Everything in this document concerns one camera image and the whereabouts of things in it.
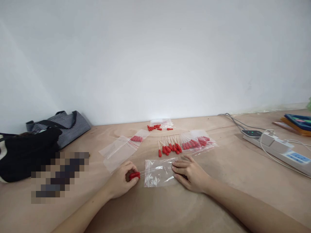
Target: wall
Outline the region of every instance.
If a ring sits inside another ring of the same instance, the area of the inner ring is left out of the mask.
[[[0,132],[22,133],[25,123],[58,111],[41,80],[0,21]]]
[[[7,0],[1,13],[56,105],[94,125],[311,96],[309,0]]]

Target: gray cable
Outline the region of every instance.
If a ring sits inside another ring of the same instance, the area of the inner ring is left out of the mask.
[[[219,116],[220,115],[224,115],[224,116],[226,116],[226,117],[231,117],[231,116],[228,116],[228,115],[226,115],[226,114],[219,114]],[[243,130],[246,130],[246,128],[244,128],[242,125],[239,125],[237,122],[235,122],[235,120],[234,119],[231,119],[237,126],[240,126]]]
[[[229,113],[226,113],[226,114],[219,114],[219,116],[221,116],[221,115],[227,116],[227,117],[231,117],[231,119],[233,120],[233,122],[234,122],[234,120],[236,120],[237,122],[240,122],[241,124],[245,125],[246,127],[256,128],[256,129],[261,129],[261,130],[266,130],[266,129],[264,129],[264,128],[258,128],[258,127],[248,126],[248,125],[244,124],[243,122],[241,122],[241,121],[235,119],[234,117],[232,117]]]

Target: striped bag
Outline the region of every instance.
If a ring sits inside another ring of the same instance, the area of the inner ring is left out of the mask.
[[[47,120],[38,122],[29,121],[26,123],[27,131],[40,131],[48,127],[57,127],[62,131],[57,144],[59,149],[64,148],[76,138],[91,129],[85,118],[78,112],[73,111],[67,115],[65,111],[61,111]]]

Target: power strip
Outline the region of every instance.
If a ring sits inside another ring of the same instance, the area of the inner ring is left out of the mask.
[[[246,135],[243,136],[243,138],[250,143],[253,143],[255,146],[260,146],[260,138],[251,138]],[[303,155],[293,151],[293,150],[288,150],[285,153],[279,153],[278,151],[274,150],[271,146],[267,146],[262,143],[262,147],[267,151],[269,154],[277,157],[278,159],[282,160],[283,162],[291,165],[292,167],[296,168],[297,170],[301,171],[302,173],[311,176],[311,159],[304,157]]]

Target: plywood surface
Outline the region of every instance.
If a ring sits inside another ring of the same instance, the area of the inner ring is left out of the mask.
[[[311,115],[306,110],[245,114],[237,116],[248,125],[273,128],[284,139],[311,144],[311,139],[272,124],[284,113]],[[272,205],[311,228],[311,179],[272,161],[264,152],[242,139],[238,128],[223,116],[173,120],[173,131],[154,130],[129,158],[140,171],[146,159],[158,159],[157,140],[164,135],[204,129],[219,145],[195,160],[212,177]],[[66,197],[55,204],[30,203],[30,179],[1,185],[0,229],[3,232],[50,232],[70,216],[109,178],[98,153],[120,135],[132,136],[148,122],[94,126],[63,151],[90,152],[89,172]],[[301,145],[295,151],[311,158]],[[185,190],[180,184],[144,188],[141,179],[124,196],[108,202],[95,216],[86,232],[247,232],[230,213],[203,194]]]

